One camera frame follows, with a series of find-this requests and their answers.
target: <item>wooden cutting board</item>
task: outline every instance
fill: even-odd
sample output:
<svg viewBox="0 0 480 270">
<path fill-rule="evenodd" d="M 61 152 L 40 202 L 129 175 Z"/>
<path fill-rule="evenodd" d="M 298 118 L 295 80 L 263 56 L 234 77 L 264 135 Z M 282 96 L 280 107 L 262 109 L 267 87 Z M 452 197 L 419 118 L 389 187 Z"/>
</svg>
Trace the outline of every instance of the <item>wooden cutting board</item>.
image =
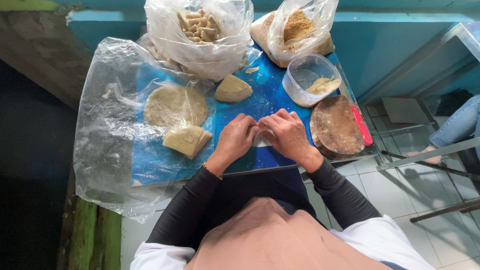
<svg viewBox="0 0 480 270">
<path fill-rule="evenodd" d="M 348 100 L 343 95 L 318 103 L 310 115 L 310 131 L 317 149 L 329 159 L 347 160 L 365 148 Z"/>
</svg>

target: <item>hand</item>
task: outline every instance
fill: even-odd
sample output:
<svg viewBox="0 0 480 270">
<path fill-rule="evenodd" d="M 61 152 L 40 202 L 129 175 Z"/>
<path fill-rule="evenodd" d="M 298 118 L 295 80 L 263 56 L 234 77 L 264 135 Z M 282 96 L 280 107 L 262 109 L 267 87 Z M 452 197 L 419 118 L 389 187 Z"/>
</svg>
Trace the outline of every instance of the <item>hand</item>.
<svg viewBox="0 0 480 270">
<path fill-rule="evenodd" d="M 239 114 L 220 133 L 215 151 L 205 162 L 207 169 L 221 176 L 232 162 L 247 153 L 258 130 L 257 121 L 252 116 Z"/>
<path fill-rule="evenodd" d="M 277 113 L 263 117 L 258 121 L 260 128 L 269 127 L 273 134 L 263 131 L 260 134 L 272 144 L 284 157 L 294 160 L 309 173 L 316 171 L 324 158 L 307 139 L 305 126 L 292 111 L 280 109 Z"/>
</svg>

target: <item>round dough sheet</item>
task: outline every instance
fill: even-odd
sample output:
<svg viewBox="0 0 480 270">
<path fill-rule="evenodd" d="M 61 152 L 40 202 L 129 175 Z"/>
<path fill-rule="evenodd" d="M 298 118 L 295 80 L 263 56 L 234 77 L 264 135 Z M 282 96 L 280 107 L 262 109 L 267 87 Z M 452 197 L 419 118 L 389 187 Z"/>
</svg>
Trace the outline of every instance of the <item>round dough sheet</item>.
<svg viewBox="0 0 480 270">
<path fill-rule="evenodd" d="M 162 86 L 147 99 L 144 110 L 148 125 L 170 127 L 179 124 L 201 126 L 209 114 L 208 105 L 197 90 L 184 86 Z"/>
</svg>

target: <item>plastic container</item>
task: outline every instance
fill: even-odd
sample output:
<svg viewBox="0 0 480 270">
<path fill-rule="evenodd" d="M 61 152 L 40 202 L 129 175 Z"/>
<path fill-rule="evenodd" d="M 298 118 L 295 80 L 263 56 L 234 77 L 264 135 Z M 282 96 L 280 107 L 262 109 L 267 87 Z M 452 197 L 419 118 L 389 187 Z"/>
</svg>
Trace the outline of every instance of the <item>plastic container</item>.
<svg viewBox="0 0 480 270">
<path fill-rule="evenodd" d="M 288 64 L 287 72 L 283 76 L 282 85 L 288 96 L 302 107 L 313 107 L 322 99 L 326 98 L 335 90 L 321 95 L 312 95 L 305 92 L 313 83 L 324 78 L 338 79 L 342 83 L 342 77 L 338 69 L 324 56 L 310 53 L 294 58 Z"/>
</svg>

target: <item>blue table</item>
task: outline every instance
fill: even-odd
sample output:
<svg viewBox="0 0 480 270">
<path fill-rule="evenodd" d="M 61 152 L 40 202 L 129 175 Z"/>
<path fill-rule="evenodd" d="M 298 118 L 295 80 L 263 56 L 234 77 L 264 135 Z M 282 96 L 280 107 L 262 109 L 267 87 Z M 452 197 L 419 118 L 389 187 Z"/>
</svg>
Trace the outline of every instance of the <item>blue table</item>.
<svg viewBox="0 0 480 270">
<path fill-rule="evenodd" d="M 340 72 L 342 80 L 345 82 L 345 86 L 342 84 L 341 87 L 347 88 L 352 100 L 356 103 L 355 97 L 348 85 L 347 78 L 345 77 L 335 52 L 330 53 L 326 57 Z M 211 121 L 210 125 L 213 134 L 211 142 L 214 146 L 216 146 L 218 142 L 218 137 L 223 130 L 223 127 L 233 120 L 239 113 L 243 112 L 247 115 L 251 115 L 255 120 L 258 120 L 266 115 L 277 112 L 281 108 L 285 108 L 287 111 L 295 111 L 298 114 L 307 130 L 308 140 L 313 145 L 309 125 L 312 109 L 304 108 L 295 104 L 284 91 L 282 79 L 287 69 L 275 65 L 265 53 L 263 53 L 250 67 L 259 67 L 260 69 L 252 74 L 242 72 L 236 75 L 238 78 L 252 86 L 253 93 L 249 98 L 237 103 L 218 102 L 216 100 L 212 101 L 207 99 L 207 102 L 216 102 L 216 114 L 210 116 L 207 120 L 207 122 Z M 137 83 L 137 88 L 143 89 L 144 85 L 142 85 L 142 83 L 145 84 L 149 82 L 151 80 L 149 79 L 150 77 L 155 78 L 155 74 L 149 74 L 147 72 L 147 74 L 143 74 L 142 76 L 139 76 L 139 78 L 140 77 L 141 79 L 139 79 Z M 334 95 L 340 95 L 340 91 L 337 90 L 332 94 L 332 96 Z M 139 108 L 135 121 L 143 121 L 142 108 Z M 142 143 L 134 143 L 132 184 L 134 180 L 139 181 L 141 184 L 157 184 L 182 178 L 190 178 L 213 151 L 213 147 L 211 147 L 211 149 L 200 152 L 198 157 L 190 161 L 186 160 L 182 154 L 163 147 L 161 144 L 161 138 L 157 141 L 149 142 L 148 147 Z M 156 155 L 149 156 L 152 149 L 155 149 Z M 165 152 L 165 158 L 160 161 L 153 161 L 152 159 L 158 159 L 157 156 L 159 152 Z M 371 145 L 366 147 L 358 156 L 353 157 L 352 160 L 359 160 L 376 154 L 376 147 Z M 178 167 L 179 163 L 186 168 L 180 170 L 173 178 L 171 177 L 171 168 L 169 168 L 167 172 L 158 168 L 158 166 L 162 165 Z M 283 157 L 272 147 L 252 147 L 245 156 L 232 163 L 225 171 L 225 174 L 264 172 L 293 167 L 297 167 L 297 164 L 293 160 Z M 162 177 L 162 174 L 168 174 L 168 177 Z"/>
</svg>

